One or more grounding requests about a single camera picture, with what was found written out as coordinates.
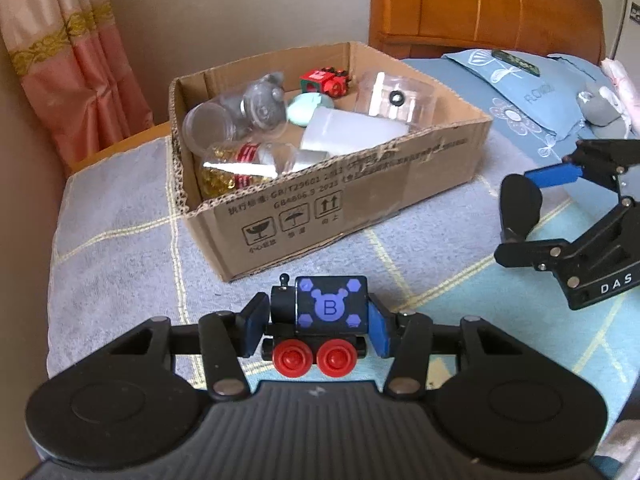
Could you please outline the black oval case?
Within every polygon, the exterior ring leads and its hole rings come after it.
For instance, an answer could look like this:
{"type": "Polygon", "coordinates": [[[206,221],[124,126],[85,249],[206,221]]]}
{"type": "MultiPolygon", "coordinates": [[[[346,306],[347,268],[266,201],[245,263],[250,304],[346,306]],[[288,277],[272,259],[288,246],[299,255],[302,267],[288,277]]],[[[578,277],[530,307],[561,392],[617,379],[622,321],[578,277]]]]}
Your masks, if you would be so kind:
{"type": "Polygon", "coordinates": [[[501,182],[499,212],[501,241],[524,242],[540,220],[540,188],[522,174],[508,174],[501,182]]]}

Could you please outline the black blue toy train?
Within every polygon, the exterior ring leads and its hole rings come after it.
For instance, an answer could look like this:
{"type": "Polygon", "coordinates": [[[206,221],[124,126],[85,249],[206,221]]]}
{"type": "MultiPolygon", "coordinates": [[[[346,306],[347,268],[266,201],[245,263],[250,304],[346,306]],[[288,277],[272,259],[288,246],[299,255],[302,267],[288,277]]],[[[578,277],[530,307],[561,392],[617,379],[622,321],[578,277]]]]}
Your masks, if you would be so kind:
{"type": "Polygon", "coordinates": [[[367,355],[368,282],[362,275],[280,275],[260,353],[284,377],[313,367],[342,378],[367,355]]]}

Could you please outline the gold bead jar silver lid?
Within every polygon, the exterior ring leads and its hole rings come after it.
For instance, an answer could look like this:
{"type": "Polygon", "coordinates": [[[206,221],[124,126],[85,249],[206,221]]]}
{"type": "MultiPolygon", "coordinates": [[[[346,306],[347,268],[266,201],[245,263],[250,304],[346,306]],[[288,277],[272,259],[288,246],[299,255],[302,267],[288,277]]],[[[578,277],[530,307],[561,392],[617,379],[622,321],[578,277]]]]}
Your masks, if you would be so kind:
{"type": "Polygon", "coordinates": [[[201,194],[209,200],[271,181],[293,168],[297,153],[288,143],[213,144],[196,173],[201,194]]]}

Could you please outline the clear round container red label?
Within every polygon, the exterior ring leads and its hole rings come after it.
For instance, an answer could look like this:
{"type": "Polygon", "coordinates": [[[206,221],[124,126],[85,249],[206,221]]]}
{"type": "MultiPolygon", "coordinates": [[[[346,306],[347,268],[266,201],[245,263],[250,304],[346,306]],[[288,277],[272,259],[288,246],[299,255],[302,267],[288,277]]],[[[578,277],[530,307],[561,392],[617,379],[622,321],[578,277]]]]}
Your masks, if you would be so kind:
{"type": "Polygon", "coordinates": [[[359,79],[354,111],[422,129],[433,123],[436,101],[434,87],[426,82],[369,72],[359,79]]]}

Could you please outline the white plastic bottle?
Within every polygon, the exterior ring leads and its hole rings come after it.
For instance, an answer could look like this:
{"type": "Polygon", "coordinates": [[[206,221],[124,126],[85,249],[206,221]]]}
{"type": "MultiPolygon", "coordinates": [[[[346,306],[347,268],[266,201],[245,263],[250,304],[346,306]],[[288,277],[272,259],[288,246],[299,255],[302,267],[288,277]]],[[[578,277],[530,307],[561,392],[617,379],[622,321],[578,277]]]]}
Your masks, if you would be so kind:
{"type": "Polygon", "coordinates": [[[408,132],[409,126],[396,120],[318,107],[300,139],[299,147],[341,156],[375,148],[408,132]]]}

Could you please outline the clear plastic jar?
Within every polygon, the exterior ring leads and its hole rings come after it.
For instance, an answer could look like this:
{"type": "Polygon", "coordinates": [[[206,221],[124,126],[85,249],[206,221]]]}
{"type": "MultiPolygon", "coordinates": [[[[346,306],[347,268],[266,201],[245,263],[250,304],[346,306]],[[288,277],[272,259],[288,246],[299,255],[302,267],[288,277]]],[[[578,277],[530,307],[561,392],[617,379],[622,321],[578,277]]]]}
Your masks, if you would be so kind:
{"type": "Polygon", "coordinates": [[[250,131],[246,128],[240,110],[246,87],[224,92],[198,104],[186,114],[182,124],[182,138],[193,154],[205,156],[213,144],[239,141],[247,136],[280,136],[288,120],[274,131],[250,131]]]}

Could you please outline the red wooden toy train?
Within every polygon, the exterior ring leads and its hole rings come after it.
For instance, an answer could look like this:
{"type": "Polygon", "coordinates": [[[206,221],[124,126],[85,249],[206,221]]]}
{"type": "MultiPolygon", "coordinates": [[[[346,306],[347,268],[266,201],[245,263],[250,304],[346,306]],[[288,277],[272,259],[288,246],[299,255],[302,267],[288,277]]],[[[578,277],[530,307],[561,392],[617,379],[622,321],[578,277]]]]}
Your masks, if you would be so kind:
{"type": "Polygon", "coordinates": [[[349,92],[351,80],[347,70],[323,67],[320,70],[310,70],[299,77],[300,91],[318,92],[332,99],[339,99],[349,92]]]}

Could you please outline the grey cat toy figure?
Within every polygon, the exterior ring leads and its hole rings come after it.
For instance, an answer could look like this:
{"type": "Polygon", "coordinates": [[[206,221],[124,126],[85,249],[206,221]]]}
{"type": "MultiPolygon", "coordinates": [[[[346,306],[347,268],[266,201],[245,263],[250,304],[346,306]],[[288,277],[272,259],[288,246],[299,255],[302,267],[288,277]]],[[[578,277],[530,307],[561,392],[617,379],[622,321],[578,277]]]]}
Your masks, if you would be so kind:
{"type": "Polygon", "coordinates": [[[250,131],[274,131],[288,119],[286,116],[284,75],[265,74],[244,90],[240,110],[250,131]]]}

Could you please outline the grey plush toy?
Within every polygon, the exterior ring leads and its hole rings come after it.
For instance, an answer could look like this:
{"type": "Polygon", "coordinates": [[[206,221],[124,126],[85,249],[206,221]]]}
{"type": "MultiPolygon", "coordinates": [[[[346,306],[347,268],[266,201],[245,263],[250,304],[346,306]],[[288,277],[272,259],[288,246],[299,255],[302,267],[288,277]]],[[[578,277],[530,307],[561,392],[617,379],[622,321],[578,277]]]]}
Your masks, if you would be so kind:
{"type": "Polygon", "coordinates": [[[608,87],[589,87],[578,93],[576,101],[587,126],[598,139],[631,138],[631,117],[625,105],[608,87]]]}

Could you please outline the blue floral pillow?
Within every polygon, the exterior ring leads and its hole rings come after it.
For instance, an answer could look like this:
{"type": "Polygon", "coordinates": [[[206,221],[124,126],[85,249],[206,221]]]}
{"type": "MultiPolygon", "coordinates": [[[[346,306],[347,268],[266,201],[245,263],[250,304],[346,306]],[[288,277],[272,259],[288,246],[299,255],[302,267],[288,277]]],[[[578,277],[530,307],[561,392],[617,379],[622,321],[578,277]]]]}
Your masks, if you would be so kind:
{"type": "Polygon", "coordinates": [[[537,76],[521,66],[496,58],[487,49],[448,53],[446,58],[484,79],[541,128],[563,140],[578,133],[585,123],[579,92],[609,87],[598,66],[577,56],[552,53],[539,56],[510,51],[508,55],[536,67],[537,76]]]}

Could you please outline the striped towel blanket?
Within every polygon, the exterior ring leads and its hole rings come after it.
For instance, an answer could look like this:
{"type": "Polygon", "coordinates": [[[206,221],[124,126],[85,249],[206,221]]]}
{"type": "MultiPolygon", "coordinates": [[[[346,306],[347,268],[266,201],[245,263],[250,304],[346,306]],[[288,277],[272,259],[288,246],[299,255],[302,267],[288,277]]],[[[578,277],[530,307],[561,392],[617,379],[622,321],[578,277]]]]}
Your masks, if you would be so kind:
{"type": "MultiPolygon", "coordinates": [[[[47,369],[56,374],[154,315],[192,323],[235,310],[278,269],[222,282],[168,200],[167,139],[145,143],[68,180],[52,247],[47,369]]],[[[499,127],[477,177],[283,266],[292,274],[362,274],[391,309],[439,323],[475,314],[586,378],[612,404],[639,374],[639,295],[570,310],[551,275],[506,269],[500,180],[535,166],[499,127]]]]}

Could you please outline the cardboard box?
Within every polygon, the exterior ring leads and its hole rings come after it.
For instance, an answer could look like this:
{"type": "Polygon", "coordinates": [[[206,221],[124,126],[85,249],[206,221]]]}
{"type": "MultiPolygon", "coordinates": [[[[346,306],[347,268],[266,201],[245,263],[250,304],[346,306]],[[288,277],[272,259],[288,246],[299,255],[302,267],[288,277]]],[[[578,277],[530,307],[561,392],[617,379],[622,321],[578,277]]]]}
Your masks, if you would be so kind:
{"type": "Polygon", "coordinates": [[[298,47],[181,76],[168,91],[177,210],[221,281],[265,270],[308,254],[474,178],[490,117],[446,84],[361,42],[298,47]],[[333,157],[308,169],[204,200],[195,159],[180,133],[186,113],[219,93],[269,72],[284,88],[323,66],[352,78],[382,70],[429,84],[436,98],[433,125],[377,148],[333,157]]]}

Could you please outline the wooden headboard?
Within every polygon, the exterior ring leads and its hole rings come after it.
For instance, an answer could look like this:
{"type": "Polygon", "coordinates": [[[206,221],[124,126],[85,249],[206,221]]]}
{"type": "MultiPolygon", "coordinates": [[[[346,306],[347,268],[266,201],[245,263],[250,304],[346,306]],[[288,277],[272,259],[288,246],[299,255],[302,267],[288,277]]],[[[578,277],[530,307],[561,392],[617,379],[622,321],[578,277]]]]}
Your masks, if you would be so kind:
{"type": "Polygon", "coordinates": [[[369,44],[394,58],[471,48],[605,58],[599,0],[371,0],[369,44]]]}

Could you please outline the pink curtain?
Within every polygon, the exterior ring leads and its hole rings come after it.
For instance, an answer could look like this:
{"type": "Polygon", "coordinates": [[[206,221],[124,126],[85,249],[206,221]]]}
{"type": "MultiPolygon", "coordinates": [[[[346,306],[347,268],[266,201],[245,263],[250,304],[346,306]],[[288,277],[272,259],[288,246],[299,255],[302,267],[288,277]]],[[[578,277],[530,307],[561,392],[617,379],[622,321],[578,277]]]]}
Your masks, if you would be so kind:
{"type": "Polygon", "coordinates": [[[1,37],[66,166],[152,127],[111,0],[1,0],[1,37]]]}

